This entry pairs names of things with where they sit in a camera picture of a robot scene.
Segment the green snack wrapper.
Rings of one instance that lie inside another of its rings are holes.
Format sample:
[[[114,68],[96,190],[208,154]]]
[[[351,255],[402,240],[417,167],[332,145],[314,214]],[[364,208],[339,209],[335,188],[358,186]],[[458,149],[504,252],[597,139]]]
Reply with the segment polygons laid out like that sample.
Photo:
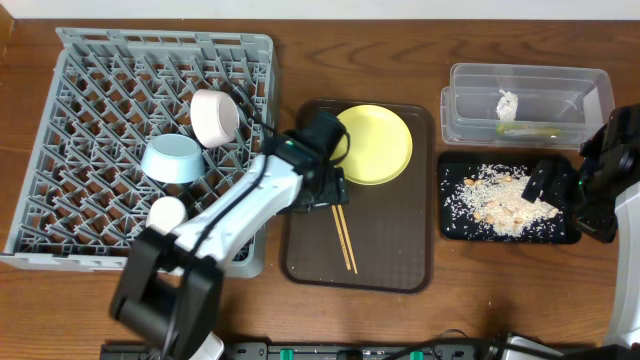
[[[557,128],[535,127],[517,124],[498,124],[496,134],[507,138],[557,138],[561,131]]]

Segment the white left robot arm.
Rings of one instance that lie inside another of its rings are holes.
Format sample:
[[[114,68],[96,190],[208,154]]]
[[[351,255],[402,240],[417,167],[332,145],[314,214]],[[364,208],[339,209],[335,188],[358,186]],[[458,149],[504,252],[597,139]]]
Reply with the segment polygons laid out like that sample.
[[[142,230],[110,305],[155,359],[204,359],[223,279],[237,253],[272,217],[342,205],[343,170],[333,153],[350,138],[339,119],[314,111],[302,128],[273,134],[244,176],[206,210],[166,234]]]

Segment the rice food waste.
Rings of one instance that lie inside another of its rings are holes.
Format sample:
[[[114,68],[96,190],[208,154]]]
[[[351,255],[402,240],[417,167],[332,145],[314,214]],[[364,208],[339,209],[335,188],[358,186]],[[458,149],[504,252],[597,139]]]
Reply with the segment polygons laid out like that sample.
[[[530,203],[521,197],[529,177],[523,170],[482,165],[478,174],[455,182],[453,200],[466,205],[472,220],[484,230],[498,235],[519,236],[525,230],[540,230],[563,213],[556,206],[540,200]]]

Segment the grey dish rack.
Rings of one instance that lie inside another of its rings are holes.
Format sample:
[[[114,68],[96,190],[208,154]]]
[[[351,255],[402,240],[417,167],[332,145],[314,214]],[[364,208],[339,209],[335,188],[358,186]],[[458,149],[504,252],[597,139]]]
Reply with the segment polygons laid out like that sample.
[[[237,182],[278,116],[278,63],[264,34],[61,28],[63,43],[6,245],[21,269],[120,270],[152,204],[180,199],[195,216]],[[235,139],[203,154],[186,184],[140,163],[162,134],[191,136],[192,96],[230,94]]]

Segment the pink small plate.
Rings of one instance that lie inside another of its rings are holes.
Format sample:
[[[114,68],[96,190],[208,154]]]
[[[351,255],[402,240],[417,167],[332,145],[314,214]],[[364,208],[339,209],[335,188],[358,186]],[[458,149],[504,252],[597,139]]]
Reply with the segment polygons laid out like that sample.
[[[221,91],[196,91],[191,99],[189,116],[197,140],[206,148],[232,142],[240,125],[234,100]]]

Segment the black waste tray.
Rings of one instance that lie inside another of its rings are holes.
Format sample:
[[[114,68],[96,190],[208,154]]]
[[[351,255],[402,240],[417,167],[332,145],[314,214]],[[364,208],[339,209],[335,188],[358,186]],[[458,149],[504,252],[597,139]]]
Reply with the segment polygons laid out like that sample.
[[[496,165],[506,170],[523,170],[530,175],[535,165],[542,160],[553,160],[570,165],[569,160],[557,154],[507,154],[497,152],[444,152],[438,158],[440,230],[452,240],[511,242],[532,244],[571,245],[579,241],[581,234],[575,229],[567,229],[565,215],[558,215],[549,225],[540,230],[525,230],[523,235],[498,235],[493,230],[484,230],[472,220],[468,207],[454,201],[457,185],[466,175],[476,175],[482,165]]]

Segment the clear plastic bin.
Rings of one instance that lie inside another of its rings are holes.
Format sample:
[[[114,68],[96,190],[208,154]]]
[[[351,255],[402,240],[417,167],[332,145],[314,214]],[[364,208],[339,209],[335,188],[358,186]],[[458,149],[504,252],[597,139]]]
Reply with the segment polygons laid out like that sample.
[[[500,121],[499,90],[517,95],[514,121]],[[459,63],[441,92],[441,133],[460,146],[573,150],[594,135],[615,108],[608,74],[600,69]],[[498,124],[557,128],[557,138],[507,138]]]

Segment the brown serving tray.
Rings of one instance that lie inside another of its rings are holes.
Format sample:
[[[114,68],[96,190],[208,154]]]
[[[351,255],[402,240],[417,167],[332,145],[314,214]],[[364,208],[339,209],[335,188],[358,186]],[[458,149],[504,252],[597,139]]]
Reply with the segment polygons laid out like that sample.
[[[288,216],[280,266],[299,284],[414,294],[433,273],[437,180],[434,119],[416,105],[389,105],[409,128],[413,152],[407,168],[381,185],[350,183],[343,210],[358,274],[346,269],[328,207]]]

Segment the light blue bowl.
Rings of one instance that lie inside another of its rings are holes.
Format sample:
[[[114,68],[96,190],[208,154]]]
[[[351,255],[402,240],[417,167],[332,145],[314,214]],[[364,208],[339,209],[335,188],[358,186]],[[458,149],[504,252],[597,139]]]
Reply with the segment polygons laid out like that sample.
[[[193,182],[205,173],[201,147],[180,134],[153,137],[147,143],[140,166],[151,179],[169,184]]]

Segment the wooden chopstick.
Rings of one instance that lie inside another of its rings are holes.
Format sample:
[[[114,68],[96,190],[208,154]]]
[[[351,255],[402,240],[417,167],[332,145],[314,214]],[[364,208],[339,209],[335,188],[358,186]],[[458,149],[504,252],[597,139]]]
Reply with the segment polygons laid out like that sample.
[[[343,210],[343,207],[341,205],[337,205],[336,208],[337,208],[339,220],[341,222],[342,231],[343,231],[343,235],[344,235],[344,239],[345,239],[345,243],[346,243],[346,248],[347,248],[347,253],[349,255],[349,259],[350,259],[351,266],[352,266],[352,271],[355,274],[358,274],[359,271],[358,271],[358,267],[357,267],[357,263],[356,263],[356,259],[355,259],[355,254],[354,254],[354,251],[353,251],[353,246],[352,246],[351,237],[350,237],[350,234],[349,234],[349,229],[348,229],[348,226],[347,226],[344,210]]]
[[[341,250],[342,250],[342,253],[343,253],[343,258],[344,258],[344,261],[345,261],[346,269],[348,271],[351,271],[352,270],[352,266],[351,266],[351,262],[350,262],[350,259],[349,259],[349,255],[347,253],[346,243],[345,243],[345,239],[344,239],[344,235],[343,235],[343,231],[342,231],[342,226],[341,226],[341,222],[339,220],[339,216],[338,216],[338,212],[337,212],[336,206],[332,205],[331,206],[331,211],[332,211],[332,215],[333,215],[333,218],[334,218],[336,230],[337,230],[337,233],[338,233],[338,238],[339,238]]]

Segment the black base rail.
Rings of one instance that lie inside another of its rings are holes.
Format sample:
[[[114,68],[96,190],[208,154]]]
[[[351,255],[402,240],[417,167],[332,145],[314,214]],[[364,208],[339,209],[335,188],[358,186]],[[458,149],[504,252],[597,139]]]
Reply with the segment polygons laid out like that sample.
[[[410,360],[536,359],[540,352],[554,359],[637,359],[639,331],[613,336],[602,347],[551,346],[510,333],[501,340],[499,347],[489,349],[469,344],[443,344],[407,352],[396,346],[269,345],[249,342],[227,344],[216,357],[222,360],[380,360],[400,353],[403,359]]]

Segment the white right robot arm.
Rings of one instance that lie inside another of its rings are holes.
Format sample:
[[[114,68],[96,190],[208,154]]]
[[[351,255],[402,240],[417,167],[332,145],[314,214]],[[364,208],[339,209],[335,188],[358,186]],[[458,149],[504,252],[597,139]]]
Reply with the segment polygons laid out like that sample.
[[[522,197],[563,209],[567,223],[603,243],[619,242],[607,345],[639,348],[639,106],[614,109],[581,145],[579,169],[551,160],[534,168]]]

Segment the white cup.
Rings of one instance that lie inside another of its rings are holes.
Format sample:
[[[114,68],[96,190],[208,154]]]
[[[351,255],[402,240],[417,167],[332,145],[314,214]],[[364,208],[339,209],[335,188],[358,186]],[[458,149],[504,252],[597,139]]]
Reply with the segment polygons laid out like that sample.
[[[182,201],[176,197],[165,196],[152,204],[145,226],[166,235],[187,219],[187,210]]]

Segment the yellow plate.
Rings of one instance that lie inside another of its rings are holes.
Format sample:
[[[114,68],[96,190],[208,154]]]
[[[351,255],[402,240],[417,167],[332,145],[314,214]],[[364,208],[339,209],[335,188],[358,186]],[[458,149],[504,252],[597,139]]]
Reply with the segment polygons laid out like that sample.
[[[358,105],[342,111],[339,121],[349,139],[343,137],[331,159],[341,161],[348,181],[380,185],[399,176],[408,166],[413,139],[403,119],[378,105]]]

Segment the white tissue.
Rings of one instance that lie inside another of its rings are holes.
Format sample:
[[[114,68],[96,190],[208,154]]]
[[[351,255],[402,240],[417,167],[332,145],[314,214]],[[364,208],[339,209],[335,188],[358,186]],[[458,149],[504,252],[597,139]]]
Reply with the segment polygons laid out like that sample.
[[[516,118],[519,102],[517,95],[503,89],[500,89],[499,93],[502,95],[502,97],[499,99],[496,106],[496,114],[498,116],[498,119],[505,122],[514,121]]]

